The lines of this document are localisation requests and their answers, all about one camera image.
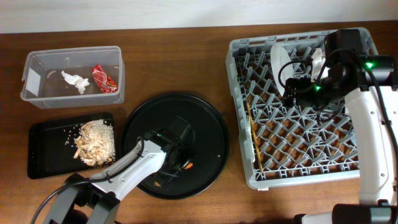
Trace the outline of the orange carrot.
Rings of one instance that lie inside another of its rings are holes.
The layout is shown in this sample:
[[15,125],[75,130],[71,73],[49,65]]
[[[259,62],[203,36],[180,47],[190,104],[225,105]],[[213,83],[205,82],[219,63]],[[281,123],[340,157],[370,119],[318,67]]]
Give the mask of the orange carrot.
[[193,163],[190,162],[184,167],[184,169],[187,170],[187,169],[191,168],[192,166],[193,166]]

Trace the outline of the grey plate with food scraps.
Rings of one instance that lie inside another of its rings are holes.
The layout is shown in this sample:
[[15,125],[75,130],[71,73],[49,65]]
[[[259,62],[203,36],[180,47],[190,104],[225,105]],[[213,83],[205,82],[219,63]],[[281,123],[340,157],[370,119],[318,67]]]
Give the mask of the grey plate with food scraps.
[[[284,88],[279,83],[279,71],[283,65],[290,62],[291,59],[284,47],[274,45],[271,47],[271,69],[274,76],[275,84],[278,92],[281,96],[284,94]],[[281,81],[285,84],[285,81],[289,78],[294,77],[294,70],[292,64],[286,66],[281,73]]]

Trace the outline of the wooden chopstick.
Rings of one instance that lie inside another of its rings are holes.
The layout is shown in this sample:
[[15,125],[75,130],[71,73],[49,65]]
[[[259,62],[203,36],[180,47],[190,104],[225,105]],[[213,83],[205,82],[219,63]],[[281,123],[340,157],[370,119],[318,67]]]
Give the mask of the wooden chopstick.
[[261,159],[261,154],[258,148],[258,143],[257,143],[257,136],[256,136],[256,132],[254,129],[254,121],[252,119],[252,114],[251,114],[251,107],[248,101],[246,101],[246,109],[248,111],[248,116],[249,116],[249,123],[251,126],[251,133],[252,133],[252,139],[254,141],[254,149],[255,149],[255,153],[256,153],[256,157],[257,157],[257,163],[259,166],[259,169],[262,173],[264,173],[264,168],[262,166],[262,159]]

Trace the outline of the pile of food scraps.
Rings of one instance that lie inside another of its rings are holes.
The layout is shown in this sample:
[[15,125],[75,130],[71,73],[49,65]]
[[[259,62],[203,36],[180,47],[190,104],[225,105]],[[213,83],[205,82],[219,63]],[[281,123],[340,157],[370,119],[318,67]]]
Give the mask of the pile of food scraps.
[[109,121],[97,119],[82,124],[73,140],[66,140],[76,148],[74,159],[89,167],[103,167],[116,161],[114,130]]

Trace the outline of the red snack wrapper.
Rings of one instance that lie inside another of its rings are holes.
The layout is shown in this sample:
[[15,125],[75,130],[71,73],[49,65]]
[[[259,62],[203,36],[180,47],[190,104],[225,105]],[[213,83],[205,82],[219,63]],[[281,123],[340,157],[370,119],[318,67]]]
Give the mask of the red snack wrapper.
[[93,67],[92,75],[97,87],[103,93],[115,93],[118,91],[117,84],[106,74],[101,65]]

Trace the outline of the white tissue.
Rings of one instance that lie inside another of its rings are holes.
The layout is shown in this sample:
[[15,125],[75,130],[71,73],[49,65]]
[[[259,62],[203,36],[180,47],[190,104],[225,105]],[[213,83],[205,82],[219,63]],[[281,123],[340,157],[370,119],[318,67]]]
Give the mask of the white tissue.
[[90,84],[87,78],[82,78],[79,75],[70,75],[69,73],[61,71],[63,79],[69,84],[77,88],[78,92],[84,94],[86,87]]

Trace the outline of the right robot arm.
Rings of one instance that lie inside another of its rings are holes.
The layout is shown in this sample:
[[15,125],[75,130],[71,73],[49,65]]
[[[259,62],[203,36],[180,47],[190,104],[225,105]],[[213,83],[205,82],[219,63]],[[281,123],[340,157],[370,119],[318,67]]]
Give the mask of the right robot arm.
[[325,60],[315,78],[293,77],[294,63],[283,47],[271,49],[271,65],[285,106],[318,111],[332,102],[347,107],[360,165],[359,204],[296,215],[295,223],[397,223],[397,69],[392,57],[360,55],[353,49],[321,50]]

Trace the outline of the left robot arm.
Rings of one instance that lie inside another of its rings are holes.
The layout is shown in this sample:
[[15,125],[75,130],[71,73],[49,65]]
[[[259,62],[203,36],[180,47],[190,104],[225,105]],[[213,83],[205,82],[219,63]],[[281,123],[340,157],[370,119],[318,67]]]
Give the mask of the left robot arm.
[[115,223],[123,198],[145,178],[171,169],[174,174],[190,162],[195,133],[152,130],[138,137],[133,150],[99,173],[85,178],[74,173],[51,193],[31,219],[52,200],[45,223]]

